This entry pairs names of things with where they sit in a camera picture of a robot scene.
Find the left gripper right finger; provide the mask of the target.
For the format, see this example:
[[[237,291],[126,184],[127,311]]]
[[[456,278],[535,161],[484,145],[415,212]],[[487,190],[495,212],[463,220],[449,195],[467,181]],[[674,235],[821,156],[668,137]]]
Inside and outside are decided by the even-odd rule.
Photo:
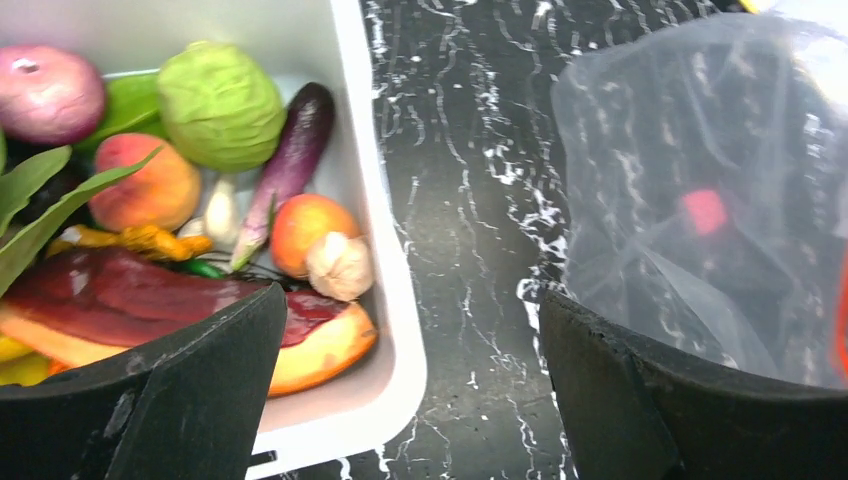
[[[750,374],[557,292],[541,341],[582,479],[843,479],[847,394]]]

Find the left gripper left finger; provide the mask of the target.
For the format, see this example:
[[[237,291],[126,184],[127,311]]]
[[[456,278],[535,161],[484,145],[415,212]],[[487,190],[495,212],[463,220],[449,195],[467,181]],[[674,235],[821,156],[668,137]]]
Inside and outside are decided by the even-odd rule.
[[[278,285],[124,353],[1,390],[5,479],[242,479],[286,321]]]

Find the green leafy vegetable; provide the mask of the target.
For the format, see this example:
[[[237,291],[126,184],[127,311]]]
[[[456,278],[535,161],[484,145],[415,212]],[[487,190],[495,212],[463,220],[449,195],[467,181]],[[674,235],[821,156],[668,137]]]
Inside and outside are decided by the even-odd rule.
[[[97,173],[94,153],[48,148],[1,136],[1,291],[96,194],[141,170],[162,148]]]

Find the clear zip top bag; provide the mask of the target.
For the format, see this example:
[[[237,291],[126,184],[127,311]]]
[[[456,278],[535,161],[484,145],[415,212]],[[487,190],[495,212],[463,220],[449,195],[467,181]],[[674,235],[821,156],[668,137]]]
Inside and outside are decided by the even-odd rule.
[[[719,14],[576,58],[551,92],[573,298],[706,360],[847,385],[847,35]],[[715,190],[699,236],[682,204]]]

